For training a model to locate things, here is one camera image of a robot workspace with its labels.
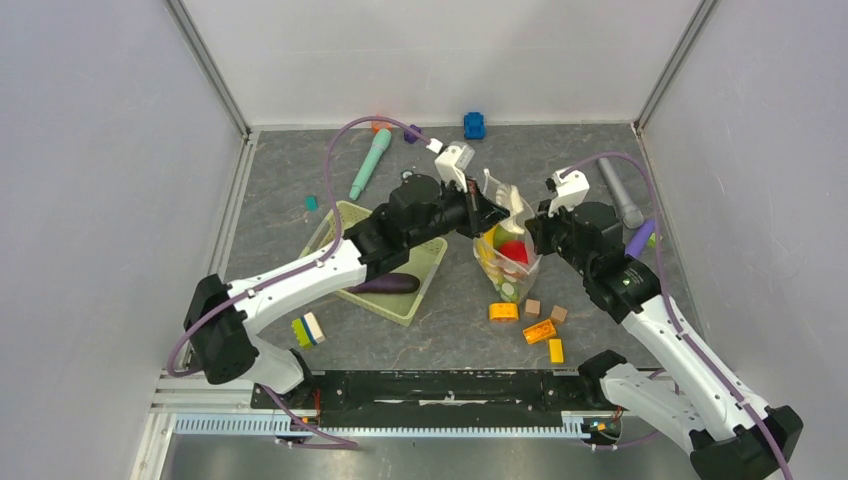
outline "teal marker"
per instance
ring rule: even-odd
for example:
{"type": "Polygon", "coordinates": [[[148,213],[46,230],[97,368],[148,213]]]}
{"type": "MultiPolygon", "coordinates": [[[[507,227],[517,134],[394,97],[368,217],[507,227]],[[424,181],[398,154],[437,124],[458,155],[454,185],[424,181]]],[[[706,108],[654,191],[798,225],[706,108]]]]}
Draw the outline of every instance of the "teal marker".
{"type": "Polygon", "coordinates": [[[391,140],[392,132],[385,128],[377,132],[377,135],[374,135],[374,141],[371,142],[371,150],[365,157],[365,161],[362,162],[362,167],[359,168],[359,173],[356,174],[356,179],[353,180],[353,187],[350,188],[351,200],[359,198],[359,194],[362,193],[362,189],[365,188],[365,184],[368,183],[368,179],[371,178],[371,174],[374,173],[374,169],[377,167],[377,162],[380,161],[380,157],[383,155],[383,152],[389,148],[389,142],[391,140]]]}

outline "eggplant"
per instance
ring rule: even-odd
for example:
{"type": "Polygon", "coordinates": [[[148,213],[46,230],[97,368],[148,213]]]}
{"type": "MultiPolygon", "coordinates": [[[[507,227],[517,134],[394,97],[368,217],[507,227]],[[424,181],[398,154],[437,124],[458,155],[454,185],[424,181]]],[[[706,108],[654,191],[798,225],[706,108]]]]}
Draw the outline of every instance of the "eggplant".
{"type": "Polygon", "coordinates": [[[421,280],[408,273],[387,273],[370,282],[350,287],[348,293],[414,293],[421,287],[421,280]]]}

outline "yellow block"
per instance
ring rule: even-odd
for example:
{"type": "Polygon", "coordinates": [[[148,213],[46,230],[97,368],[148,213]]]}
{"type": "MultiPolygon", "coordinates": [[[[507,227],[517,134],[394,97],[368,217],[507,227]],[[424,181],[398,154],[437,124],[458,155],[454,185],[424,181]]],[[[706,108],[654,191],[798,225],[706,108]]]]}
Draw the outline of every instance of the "yellow block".
{"type": "Polygon", "coordinates": [[[493,303],[489,305],[490,322],[517,322],[518,305],[514,303],[493,303]]]}
{"type": "Polygon", "coordinates": [[[530,345],[555,336],[556,328],[554,328],[554,324],[551,322],[550,318],[543,322],[539,322],[532,327],[524,329],[524,339],[527,340],[527,343],[530,345]]]}
{"type": "Polygon", "coordinates": [[[562,349],[561,339],[548,340],[548,350],[551,352],[551,363],[565,363],[565,351],[562,349]]]}

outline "blue block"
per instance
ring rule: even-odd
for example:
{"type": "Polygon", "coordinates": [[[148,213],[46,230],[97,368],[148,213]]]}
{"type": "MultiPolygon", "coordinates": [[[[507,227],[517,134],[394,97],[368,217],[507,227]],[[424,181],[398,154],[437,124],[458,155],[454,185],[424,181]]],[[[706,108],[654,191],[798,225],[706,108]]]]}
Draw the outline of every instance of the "blue block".
{"type": "Polygon", "coordinates": [[[465,126],[465,138],[467,140],[479,140],[486,136],[486,125],[483,123],[483,115],[480,112],[470,112],[462,118],[465,126]]]}
{"type": "Polygon", "coordinates": [[[318,210],[318,199],[315,198],[315,195],[309,195],[306,197],[306,209],[310,212],[318,210]]]}

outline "plastic bag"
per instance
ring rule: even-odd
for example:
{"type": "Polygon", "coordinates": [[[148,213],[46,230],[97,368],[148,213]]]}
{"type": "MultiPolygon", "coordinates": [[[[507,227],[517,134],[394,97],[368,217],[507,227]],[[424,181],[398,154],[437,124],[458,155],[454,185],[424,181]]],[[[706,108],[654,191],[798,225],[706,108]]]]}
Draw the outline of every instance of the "plastic bag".
{"type": "Polygon", "coordinates": [[[474,258],[501,299],[519,303],[530,292],[539,274],[540,257],[535,254],[533,238],[524,229],[524,222],[533,217],[533,211],[521,198],[517,187],[499,182],[488,169],[483,173],[486,176],[483,195],[509,209],[511,215],[474,239],[474,258]]]}

